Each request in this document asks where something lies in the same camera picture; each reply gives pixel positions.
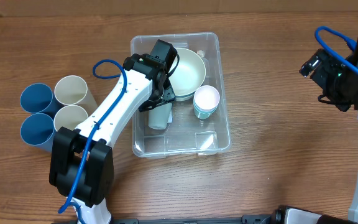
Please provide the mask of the small grey cup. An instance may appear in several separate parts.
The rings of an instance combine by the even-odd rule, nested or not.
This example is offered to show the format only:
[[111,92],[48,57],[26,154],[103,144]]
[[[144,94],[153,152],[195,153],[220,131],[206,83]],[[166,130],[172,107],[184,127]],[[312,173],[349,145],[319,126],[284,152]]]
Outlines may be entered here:
[[149,111],[148,125],[152,129],[165,129],[172,113],[172,104],[167,103]]

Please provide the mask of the small light blue cup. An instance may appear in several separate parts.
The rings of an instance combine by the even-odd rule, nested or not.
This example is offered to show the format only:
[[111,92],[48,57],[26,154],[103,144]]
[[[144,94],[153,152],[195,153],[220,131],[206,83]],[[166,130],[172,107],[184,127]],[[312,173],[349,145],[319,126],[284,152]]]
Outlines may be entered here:
[[213,109],[210,109],[210,110],[204,110],[204,109],[201,109],[196,104],[194,104],[193,106],[194,106],[195,116],[199,119],[207,119],[216,111],[216,107]]

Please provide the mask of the small pink cup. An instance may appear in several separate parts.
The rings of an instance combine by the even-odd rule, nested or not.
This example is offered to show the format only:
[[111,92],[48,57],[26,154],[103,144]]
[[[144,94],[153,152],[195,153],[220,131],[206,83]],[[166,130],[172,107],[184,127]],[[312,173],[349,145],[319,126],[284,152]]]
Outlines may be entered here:
[[214,111],[220,102],[218,90],[210,85],[199,87],[194,94],[193,103],[196,109],[203,112]]

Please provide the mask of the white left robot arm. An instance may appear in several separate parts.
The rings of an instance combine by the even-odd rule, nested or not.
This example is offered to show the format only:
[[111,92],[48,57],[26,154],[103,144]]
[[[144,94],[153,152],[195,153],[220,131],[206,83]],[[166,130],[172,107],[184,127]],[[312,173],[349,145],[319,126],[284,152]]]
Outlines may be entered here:
[[152,110],[175,99],[170,76],[179,64],[175,49],[133,54],[119,70],[116,86],[85,121],[54,135],[49,182],[65,196],[58,212],[74,208],[77,223],[110,223],[106,205],[114,179],[112,148],[136,111]]

